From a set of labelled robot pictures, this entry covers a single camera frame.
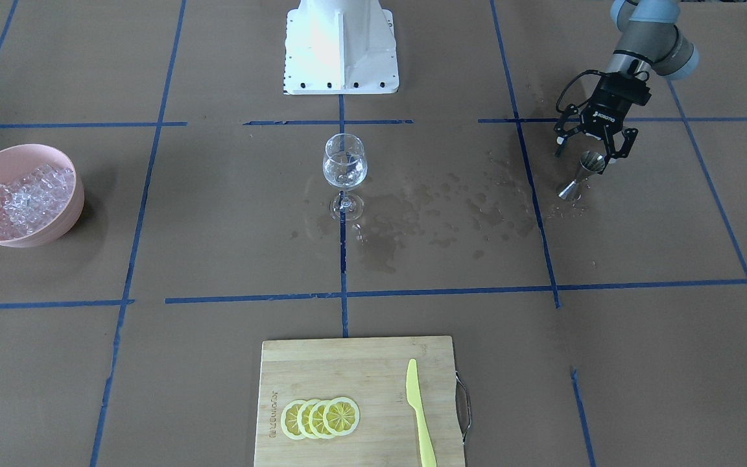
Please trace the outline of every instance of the lemon slice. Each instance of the lemon slice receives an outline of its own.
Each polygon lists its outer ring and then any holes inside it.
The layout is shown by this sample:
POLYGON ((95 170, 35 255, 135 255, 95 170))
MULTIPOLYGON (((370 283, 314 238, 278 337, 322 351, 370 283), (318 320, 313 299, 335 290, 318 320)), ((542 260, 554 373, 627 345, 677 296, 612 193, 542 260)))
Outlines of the lemon slice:
POLYGON ((332 404, 333 401, 321 401, 311 408, 311 413, 307 418, 309 427, 313 434, 322 440, 331 440, 336 435, 330 433, 326 426, 324 426, 324 411, 332 404))
POLYGON ((324 427, 336 437, 350 435, 359 424, 359 406, 349 397, 337 397, 324 410, 324 427))
POLYGON ((313 406, 321 402, 321 399, 310 399, 300 406, 299 413, 296 414, 296 425, 298 425, 299 431, 305 435, 305 438, 311 438, 311 440, 317 440, 319 437, 313 434, 311 429, 311 410, 313 406))
POLYGON ((291 440, 303 440, 305 438, 305 435, 299 429, 297 418, 303 403, 305 402, 302 399, 297 399, 287 404, 287 407, 281 412, 281 431, 291 440))

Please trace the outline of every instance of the yellow knife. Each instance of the yellow knife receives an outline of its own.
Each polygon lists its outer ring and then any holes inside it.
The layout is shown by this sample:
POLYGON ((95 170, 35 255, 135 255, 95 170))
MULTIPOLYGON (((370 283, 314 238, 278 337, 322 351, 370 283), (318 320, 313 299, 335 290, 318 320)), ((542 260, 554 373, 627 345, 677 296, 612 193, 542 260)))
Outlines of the yellow knife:
POLYGON ((420 397, 420 381, 417 376, 417 361, 409 360, 409 371, 405 375, 405 396, 409 404, 417 414, 417 434, 420 440, 420 461, 423 467, 436 467, 434 448, 431 444, 431 436, 428 435, 428 426, 425 422, 423 412, 423 399, 420 397))

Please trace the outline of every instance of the cutting board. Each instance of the cutting board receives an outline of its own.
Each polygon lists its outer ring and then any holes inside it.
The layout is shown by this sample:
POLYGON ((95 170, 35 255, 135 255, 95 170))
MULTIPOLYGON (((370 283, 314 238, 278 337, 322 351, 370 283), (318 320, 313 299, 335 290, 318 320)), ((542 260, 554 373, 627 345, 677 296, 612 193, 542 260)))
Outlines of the cutting board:
POLYGON ((438 466, 465 467, 454 349, 448 336, 264 342, 255 467, 420 467, 417 420, 405 399, 411 358, 417 359, 438 466), (339 396, 359 405, 359 425, 351 434, 332 440, 291 440, 281 431, 281 412, 288 402, 339 396))

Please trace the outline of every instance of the ice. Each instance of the ice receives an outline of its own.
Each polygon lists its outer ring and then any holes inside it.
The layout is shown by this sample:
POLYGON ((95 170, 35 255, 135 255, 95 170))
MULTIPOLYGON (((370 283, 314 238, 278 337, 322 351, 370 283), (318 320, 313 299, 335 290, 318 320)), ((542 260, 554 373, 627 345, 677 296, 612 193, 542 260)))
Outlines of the ice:
POLYGON ((0 239, 18 239, 50 224, 71 198, 75 182, 71 169, 46 163, 0 184, 0 239))

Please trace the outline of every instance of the bowl of ice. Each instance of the bowl of ice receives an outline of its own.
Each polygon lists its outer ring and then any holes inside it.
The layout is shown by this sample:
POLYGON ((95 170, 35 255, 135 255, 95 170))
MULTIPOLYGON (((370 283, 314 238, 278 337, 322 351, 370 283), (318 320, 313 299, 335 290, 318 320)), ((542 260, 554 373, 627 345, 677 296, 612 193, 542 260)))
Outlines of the bowl of ice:
POLYGON ((59 239, 82 213, 74 163, 47 145, 0 150, 0 245, 27 248, 59 239))

